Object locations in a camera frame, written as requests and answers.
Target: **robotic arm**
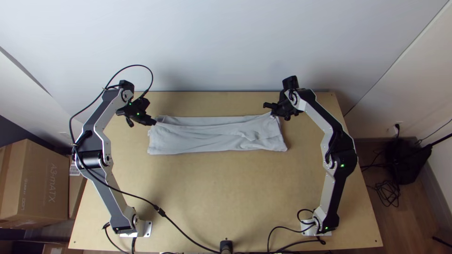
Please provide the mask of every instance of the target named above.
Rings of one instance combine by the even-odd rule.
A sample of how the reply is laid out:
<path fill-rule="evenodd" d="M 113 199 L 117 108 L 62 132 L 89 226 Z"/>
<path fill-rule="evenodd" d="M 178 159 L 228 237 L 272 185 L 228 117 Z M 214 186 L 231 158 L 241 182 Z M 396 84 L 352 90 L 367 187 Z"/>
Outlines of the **robotic arm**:
<path fill-rule="evenodd" d="M 316 101 L 314 92 L 299 88 L 296 76 L 284 79 L 282 85 L 278 103 L 264 103 L 264 108 L 272 109 L 272 115 L 284 117 L 286 121 L 291 115 L 305 112 L 325 133 L 320 144 L 326 171 L 320 206 L 314 210 L 311 219 L 302 221 L 301 229 L 315 223 L 315 227 L 305 232 L 306 236 L 331 235 L 339 225 L 337 211 L 345 180 L 358 161 L 355 144 L 341 123 Z"/>
<path fill-rule="evenodd" d="M 132 102 L 134 85 L 121 80 L 117 89 L 106 90 L 102 103 L 83 125 L 82 133 L 73 149 L 74 161 L 81 174 L 92 180 L 102 201 L 111 215 L 110 225 L 121 237 L 149 237 L 152 222 L 139 219 L 135 209 L 126 204 L 113 176 L 111 142 L 104 129 L 113 115 L 124 115 L 130 127 L 134 120 L 143 125 L 154 125 L 156 121 L 146 114 L 149 101 L 138 98 Z"/>

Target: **white cloth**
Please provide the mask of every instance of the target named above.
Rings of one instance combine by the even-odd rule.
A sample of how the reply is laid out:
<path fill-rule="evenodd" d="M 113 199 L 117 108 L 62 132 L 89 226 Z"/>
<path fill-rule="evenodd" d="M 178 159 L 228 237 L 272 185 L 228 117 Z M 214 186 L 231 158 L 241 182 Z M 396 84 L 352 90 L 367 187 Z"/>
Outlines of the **white cloth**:
<path fill-rule="evenodd" d="M 148 131 L 149 154 L 257 150 L 287 151 L 277 117 L 158 116 Z"/>

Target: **cardboard box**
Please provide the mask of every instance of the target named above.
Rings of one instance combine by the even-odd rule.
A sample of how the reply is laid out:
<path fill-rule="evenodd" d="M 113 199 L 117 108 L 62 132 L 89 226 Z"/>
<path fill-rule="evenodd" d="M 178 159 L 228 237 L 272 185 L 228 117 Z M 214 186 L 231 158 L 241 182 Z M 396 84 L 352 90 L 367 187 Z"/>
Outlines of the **cardboard box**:
<path fill-rule="evenodd" d="M 68 243 L 15 241 L 12 245 L 12 254 L 82 254 L 83 250 L 69 249 Z"/>
<path fill-rule="evenodd" d="M 69 219 L 75 220 L 81 197 L 85 190 L 86 178 L 82 175 L 69 176 Z"/>
<path fill-rule="evenodd" d="M 0 227 L 67 220 L 69 159 L 30 140 L 0 148 Z"/>
<path fill-rule="evenodd" d="M 42 254 L 82 254 L 83 250 L 69 249 L 68 244 L 45 244 Z"/>

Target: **wooden floor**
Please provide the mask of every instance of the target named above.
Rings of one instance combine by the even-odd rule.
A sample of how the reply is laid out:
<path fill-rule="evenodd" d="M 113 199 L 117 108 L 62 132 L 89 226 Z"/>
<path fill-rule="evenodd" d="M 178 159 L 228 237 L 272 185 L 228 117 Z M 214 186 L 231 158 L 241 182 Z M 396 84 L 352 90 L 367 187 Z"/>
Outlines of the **wooden floor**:
<path fill-rule="evenodd" d="M 381 142 L 356 143 L 356 150 L 361 166 L 370 164 L 375 157 L 374 151 L 382 149 Z M 390 179 L 389 174 L 380 168 L 371 168 L 363 172 L 367 185 Z M 383 240 L 383 247 L 352 250 L 331 250 L 334 254 L 449 254 L 452 248 L 432 240 L 438 231 L 438 223 L 434 217 L 422 182 L 401 186 L 399 207 L 385 207 L 377 193 L 368 189 L 375 211 L 377 223 Z M 44 231 L 51 236 L 51 230 Z M 120 252 L 85 251 L 85 254 L 113 254 Z M 307 254 L 323 254 L 321 252 L 303 252 Z"/>

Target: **black cable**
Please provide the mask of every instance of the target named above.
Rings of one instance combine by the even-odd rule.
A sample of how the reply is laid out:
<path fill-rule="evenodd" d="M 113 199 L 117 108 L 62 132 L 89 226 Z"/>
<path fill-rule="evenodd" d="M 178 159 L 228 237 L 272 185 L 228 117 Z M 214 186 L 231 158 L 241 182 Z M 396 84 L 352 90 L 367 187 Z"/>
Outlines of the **black cable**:
<path fill-rule="evenodd" d="M 107 222 L 105 223 L 105 225 L 102 227 L 103 230 L 105 230 L 105 235 L 107 236 L 107 239 L 110 241 L 110 243 L 116 247 L 116 249 L 118 249 L 120 252 L 124 253 L 124 254 L 129 254 L 125 251 L 123 251 L 121 248 L 119 248 L 116 244 L 114 244 L 114 242 L 110 239 L 110 237 L 108 236 L 108 232 L 107 232 L 107 228 L 110 227 L 110 223 Z"/>
<path fill-rule="evenodd" d="M 152 83 L 154 82 L 154 74 L 152 73 L 152 70 L 151 70 L 151 69 L 149 69 L 147 66 L 144 66 L 144 65 L 141 65 L 141 64 L 132 64 L 132 65 L 129 65 L 129 66 L 126 66 L 126 67 L 120 69 L 119 71 L 117 71 L 117 72 L 112 76 L 112 78 L 111 78 L 111 79 L 108 81 L 108 83 L 105 85 L 105 87 L 104 87 L 104 89 L 102 90 L 102 92 L 94 99 L 93 102 L 91 102 L 90 104 L 88 104 L 88 106 L 84 107 L 82 110 L 80 110 L 80 111 L 77 112 L 75 115 L 71 116 L 71 118 L 69 118 L 69 134 L 71 135 L 72 143 L 75 143 L 74 134 L 73 134 L 73 132 L 72 132 L 72 119 L 74 119 L 74 117 L 78 116 L 80 113 L 82 113 L 83 111 L 85 111 L 87 108 L 91 107 L 91 105 L 93 105 L 93 104 L 100 98 L 100 96 L 104 93 L 105 90 L 108 90 L 108 89 L 113 88 L 113 87 L 117 87 L 118 85 L 111 86 L 111 87 L 109 87 L 108 85 L 113 81 L 113 79 L 114 79 L 119 73 L 121 73 L 121 71 L 123 71 L 123 70 L 125 70 L 125 69 L 127 69 L 127 68 L 130 68 L 130 67 L 135 67 L 135 66 L 141 66 L 141 67 L 146 68 L 146 69 L 151 73 L 151 78 L 152 78 L 151 83 L 149 84 L 149 87 L 148 87 L 148 88 L 140 95 L 140 98 L 144 97 L 144 96 L 146 95 L 146 93 L 149 92 L 149 89 L 151 88 Z"/>
<path fill-rule="evenodd" d="M 309 210 L 309 209 L 301 209 L 301 210 L 299 210 L 299 211 L 297 212 L 297 219 L 298 219 L 298 221 L 300 221 L 301 223 L 303 223 L 303 224 L 305 224 L 305 225 L 310 225 L 310 223 L 302 222 L 302 220 L 300 219 L 300 213 L 301 213 L 301 212 L 304 212 L 304 211 L 311 212 L 312 214 L 314 213 L 314 211 Z"/>
<path fill-rule="evenodd" d="M 367 169 L 371 168 L 371 167 L 376 167 L 376 165 L 374 165 L 375 161 L 377 160 L 377 158 L 384 152 L 385 150 L 380 151 L 379 153 L 377 153 L 377 155 L 375 156 L 375 158 L 373 158 L 372 162 L 369 165 L 365 165 L 362 166 L 360 168 L 364 168 L 363 170 L 361 170 L 361 172 L 366 171 Z"/>
<path fill-rule="evenodd" d="M 320 244 L 322 244 L 322 245 L 325 245 L 325 244 L 326 244 L 326 242 L 325 242 L 324 240 L 320 239 L 320 237 L 317 237 L 317 240 L 305 240 L 305 241 L 299 241 L 299 242 L 295 242 L 295 243 L 286 245 L 286 246 L 284 246 L 284 247 L 278 249 L 276 252 L 277 252 L 277 253 L 278 253 L 278 252 L 283 252 L 285 249 L 287 249 L 287 248 L 289 248 L 289 247 L 292 247 L 292 246 L 294 246 L 294 245 L 303 244 L 303 243 L 311 243 L 311 242 L 320 242 Z"/>
<path fill-rule="evenodd" d="M 270 252 L 270 237 L 272 236 L 272 233 L 273 233 L 273 231 L 274 230 L 276 230 L 276 229 L 285 229 L 285 230 L 289 230 L 289 231 L 292 231 L 292 232 L 294 232 L 294 233 L 303 233 L 303 232 L 305 232 L 306 230 L 308 230 L 308 229 L 310 229 L 310 228 L 312 228 L 312 227 L 314 227 L 315 226 L 315 224 L 312 224 L 312 225 L 310 225 L 309 227 L 307 227 L 306 229 L 303 229 L 303 230 L 293 230 L 293 229 L 290 229 L 290 228 L 286 228 L 286 227 L 283 227 L 283 226 L 277 226 L 277 227 L 274 227 L 271 231 L 270 231 L 270 234 L 268 234 L 268 238 L 267 238 L 267 252 Z"/>
<path fill-rule="evenodd" d="M 215 250 L 212 250 L 212 249 L 209 249 L 209 248 L 207 248 L 207 247 L 205 247 L 205 246 L 202 246 L 201 244 L 199 244 L 199 243 L 197 243 L 197 242 L 195 242 L 193 239 L 191 239 L 187 234 L 185 234 L 169 217 L 167 217 L 166 216 L 166 219 L 171 223 L 171 224 L 173 224 L 173 226 L 174 227 L 176 227 L 176 229 L 177 230 L 179 230 L 179 232 L 181 233 L 181 234 L 183 234 L 184 236 L 185 236 L 185 238 L 187 238 L 188 240 L 190 240 L 192 243 L 194 243 L 195 245 L 197 245 L 198 247 L 201 247 L 201 248 L 203 248 L 203 249 L 205 249 L 205 250 L 208 250 L 208 251 L 210 251 L 210 252 L 213 252 L 213 253 L 217 253 L 217 254 L 219 254 L 220 252 L 219 251 L 215 251 Z"/>
<path fill-rule="evenodd" d="M 433 135 L 433 134 L 435 134 L 436 132 L 438 132 L 438 131 L 439 131 L 440 129 L 442 129 L 444 126 L 448 125 L 450 122 L 452 122 L 452 118 L 451 118 L 447 123 L 445 123 L 445 124 L 443 124 L 441 127 L 439 127 L 436 131 L 432 132 L 430 135 L 426 136 L 425 138 L 418 139 L 418 140 L 416 141 L 415 144 L 416 144 L 416 145 L 421 144 L 422 141 L 424 141 L 425 139 L 429 138 L 431 135 Z"/>
<path fill-rule="evenodd" d="M 132 247 L 130 248 L 132 250 L 132 254 L 135 254 L 135 242 L 137 241 L 137 238 L 134 237 L 132 239 Z"/>
<path fill-rule="evenodd" d="M 395 137 L 395 141 L 394 144 L 397 143 L 397 141 L 399 140 L 399 135 L 400 135 L 400 125 L 399 124 L 395 124 L 394 125 L 397 128 L 397 136 Z M 377 158 L 384 152 L 386 151 L 386 149 L 381 150 L 380 152 L 377 153 L 377 155 L 375 156 L 375 158 L 373 158 L 372 162 L 369 165 L 365 165 L 365 166 L 360 166 L 360 168 L 364 168 L 363 170 L 361 170 L 361 172 L 366 171 L 367 169 L 371 168 L 371 167 L 384 167 L 385 163 L 380 163 L 380 164 L 374 164 L 375 161 L 377 160 Z"/>
<path fill-rule="evenodd" d="M 366 187 L 377 192 L 382 204 L 386 207 L 399 207 L 400 187 L 392 181 L 383 181 L 375 184 L 375 187 L 366 185 Z"/>

